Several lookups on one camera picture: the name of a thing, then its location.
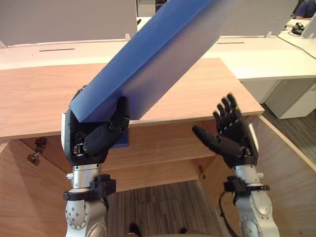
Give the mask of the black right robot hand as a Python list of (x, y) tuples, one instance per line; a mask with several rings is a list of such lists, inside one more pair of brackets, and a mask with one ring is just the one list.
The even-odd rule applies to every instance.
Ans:
[(235, 97), (228, 94), (213, 112), (218, 134), (193, 126), (196, 137), (210, 150), (223, 157), (229, 168), (258, 163), (258, 149), (250, 128), (242, 118)]

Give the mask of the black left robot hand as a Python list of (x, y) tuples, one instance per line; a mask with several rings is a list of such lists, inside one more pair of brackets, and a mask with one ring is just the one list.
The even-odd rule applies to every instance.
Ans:
[(79, 122), (71, 109), (61, 116), (61, 145), (71, 166), (103, 163), (109, 149), (125, 136), (130, 121), (129, 99), (117, 100), (112, 116), (101, 122)]

